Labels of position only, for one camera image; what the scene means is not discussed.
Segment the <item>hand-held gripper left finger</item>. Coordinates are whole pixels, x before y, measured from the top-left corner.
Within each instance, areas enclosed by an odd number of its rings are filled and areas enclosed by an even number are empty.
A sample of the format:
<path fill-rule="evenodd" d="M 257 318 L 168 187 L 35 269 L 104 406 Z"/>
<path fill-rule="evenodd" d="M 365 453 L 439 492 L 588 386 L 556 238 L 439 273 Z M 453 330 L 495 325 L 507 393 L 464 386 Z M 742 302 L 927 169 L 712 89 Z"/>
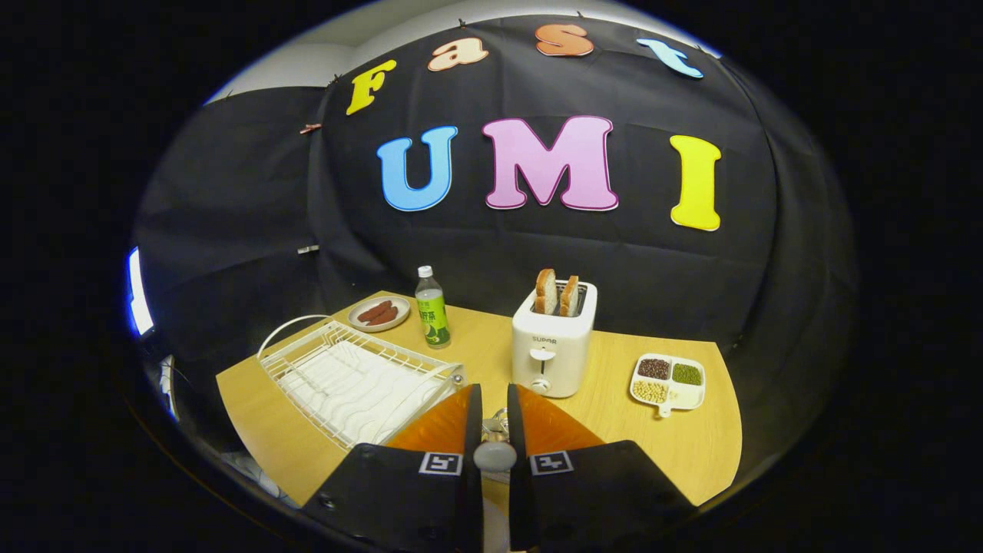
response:
<path fill-rule="evenodd" d="M 303 511 L 386 552 L 481 552 L 482 391 L 463 386 L 389 443 L 355 445 Z"/>

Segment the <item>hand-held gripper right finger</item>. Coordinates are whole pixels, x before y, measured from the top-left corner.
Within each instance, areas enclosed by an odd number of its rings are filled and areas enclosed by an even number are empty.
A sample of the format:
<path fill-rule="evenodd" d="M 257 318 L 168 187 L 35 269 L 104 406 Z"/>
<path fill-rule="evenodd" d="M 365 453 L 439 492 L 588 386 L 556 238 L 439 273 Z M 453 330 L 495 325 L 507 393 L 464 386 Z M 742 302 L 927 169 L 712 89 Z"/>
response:
<path fill-rule="evenodd" d="M 525 386 L 508 387 L 507 420 L 514 551 L 643 552 L 697 510 L 635 442 L 601 440 Z"/>

